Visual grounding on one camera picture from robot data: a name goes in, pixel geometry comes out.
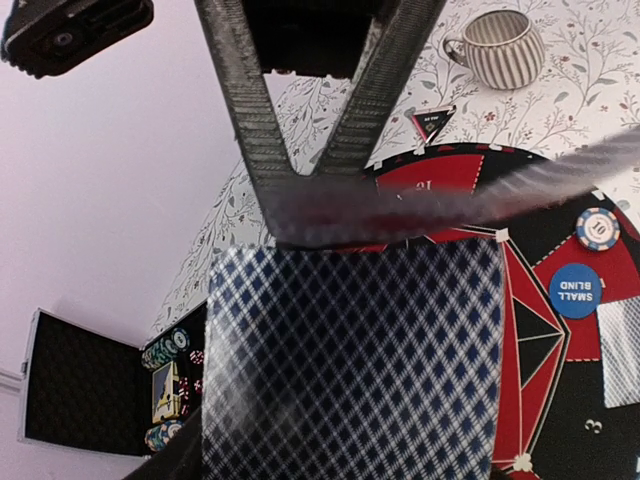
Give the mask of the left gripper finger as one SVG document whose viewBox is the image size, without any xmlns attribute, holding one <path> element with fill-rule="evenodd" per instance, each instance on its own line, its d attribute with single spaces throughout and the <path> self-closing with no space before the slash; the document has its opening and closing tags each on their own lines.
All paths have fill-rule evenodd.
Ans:
<svg viewBox="0 0 640 480">
<path fill-rule="evenodd" d="M 201 408 L 184 423 L 168 445 L 124 480 L 201 480 Z"/>
</svg>

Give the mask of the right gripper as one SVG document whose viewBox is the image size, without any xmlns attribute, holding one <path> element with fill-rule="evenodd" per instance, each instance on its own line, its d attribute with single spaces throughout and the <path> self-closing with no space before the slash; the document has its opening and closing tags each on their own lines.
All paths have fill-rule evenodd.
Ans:
<svg viewBox="0 0 640 480">
<path fill-rule="evenodd" d="M 197 2 L 244 165 L 277 241 L 309 248 L 392 243 L 423 226 L 394 193 L 379 195 L 366 183 L 362 168 L 443 7 L 441 1 Z M 337 79 L 355 73 L 308 176 L 291 165 L 261 70 Z"/>
</svg>

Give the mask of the playing card being dealt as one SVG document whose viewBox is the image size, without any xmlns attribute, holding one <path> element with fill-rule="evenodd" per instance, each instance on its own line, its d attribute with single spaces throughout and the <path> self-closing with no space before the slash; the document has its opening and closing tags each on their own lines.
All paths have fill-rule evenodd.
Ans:
<svg viewBox="0 0 640 480">
<path fill-rule="evenodd" d="M 505 174 L 475 193 L 319 176 L 276 188 L 264 197 L 262 212 L 281 243 L 304 248 L 388 244 L 561 203 L 638 161 L 639 130 L 633 127 L 579 152 Z"/>
</svg>

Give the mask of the blue playing card deck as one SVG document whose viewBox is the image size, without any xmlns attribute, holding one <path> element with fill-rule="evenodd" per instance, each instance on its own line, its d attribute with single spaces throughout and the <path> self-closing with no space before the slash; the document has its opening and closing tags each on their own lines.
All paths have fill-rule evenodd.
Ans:
<svg viewBox="0 0 640 480">
<path fill-rule="evenodd" d="M 210 276 L 207 479 L 486 479 L 504 258 L 491 239 L 235 247 Z"/>
</svg>

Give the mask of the blue white chip stack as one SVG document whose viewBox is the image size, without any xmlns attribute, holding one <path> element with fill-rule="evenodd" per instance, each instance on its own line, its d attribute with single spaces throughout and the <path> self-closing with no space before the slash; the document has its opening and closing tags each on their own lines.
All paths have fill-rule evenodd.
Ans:
<svg viewBox="0 0 640 480">
<path fill-rule="evenodd" d="M 617 217 L 602 207 L 588 208 L 576 220 L 576 238 L 583 247 L 591 251 L 611 249 L 617 243 L 620 232 Z"/>
</svg>

